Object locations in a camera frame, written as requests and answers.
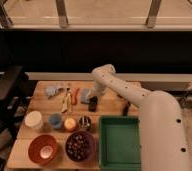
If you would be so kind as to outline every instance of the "terracotta bowl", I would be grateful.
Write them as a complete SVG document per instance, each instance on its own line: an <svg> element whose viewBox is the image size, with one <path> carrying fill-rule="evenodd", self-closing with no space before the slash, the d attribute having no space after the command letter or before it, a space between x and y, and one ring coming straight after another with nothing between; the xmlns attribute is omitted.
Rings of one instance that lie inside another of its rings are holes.
<svg viewBox="0 0 192 171"><path fill-rule="evenodd" d="M58 143L51 135L40 135L30 144L28 156L30 160L39 165L45 165L51 161L58 150Z"/></svg>

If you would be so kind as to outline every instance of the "small cup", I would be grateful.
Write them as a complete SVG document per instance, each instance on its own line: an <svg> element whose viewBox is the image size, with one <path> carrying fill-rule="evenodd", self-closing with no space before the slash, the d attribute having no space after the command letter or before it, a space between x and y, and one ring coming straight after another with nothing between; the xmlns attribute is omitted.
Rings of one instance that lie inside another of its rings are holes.
<svg viewBox="0 0 192 171"><path fill-rule="evenodd" d="M88 116L82 116L79 119L79 125L80 128L83 129L84 131L89 131L91 129L91 119Z"/></svg>
<svg viewBox="0 0 192 171"><path fill-rule="evenodd" d="M34 131L41 132L44 128L42 114L39 111L32 111L25 117L25 125Z"/></svg>
<svg viewBox="0 0 192 171"><path fill-rule="evenodd" d="M49 117L49 124L53 129L61 129L62 126L62 116L58 113L54 113Z"/></svg>
<svg viewBox="0 0 192 171"><path fill-rule="evenodd" d="M77 121L74 118L67 118L64 121L64 127L68 132L73 132L77 129Z"/></svg>

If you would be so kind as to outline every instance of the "green plastic bin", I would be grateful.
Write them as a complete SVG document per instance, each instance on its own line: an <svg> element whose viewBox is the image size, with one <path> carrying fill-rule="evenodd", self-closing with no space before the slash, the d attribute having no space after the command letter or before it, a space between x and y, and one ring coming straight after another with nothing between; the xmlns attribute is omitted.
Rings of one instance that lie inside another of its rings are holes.
<svg viewBox="0 0 192 171"><path fill-rule="evenodd" d="M100 117L99 166L102 170L141 170L138 119Z"/></svg>

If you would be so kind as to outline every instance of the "bowl of nuts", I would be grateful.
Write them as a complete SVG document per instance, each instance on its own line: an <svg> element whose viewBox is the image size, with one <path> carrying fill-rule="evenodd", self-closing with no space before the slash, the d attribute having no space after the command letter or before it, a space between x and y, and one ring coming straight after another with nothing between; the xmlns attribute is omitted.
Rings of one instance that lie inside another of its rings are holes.
<svg viewBox="0 0 192 171"><path fill-rule="evenodd" d="M84 162L95 153L95 139L86 131L72 133L66 141L65 149L67 156L75 162Z"/></svg>

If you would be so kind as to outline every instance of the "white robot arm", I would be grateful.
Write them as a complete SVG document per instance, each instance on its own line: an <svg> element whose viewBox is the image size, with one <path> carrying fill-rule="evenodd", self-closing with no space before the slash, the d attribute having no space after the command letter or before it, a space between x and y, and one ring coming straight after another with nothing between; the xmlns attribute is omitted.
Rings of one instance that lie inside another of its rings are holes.
<svg viewBox="0 0 192 171"><path fill-rule="evenodd" d="M94 87L88 94L100 96L109 87L139 107L142 171L190 171L189 152L177 100L164 91L149 91L113 76L108 64L92 71Z"/></svg>

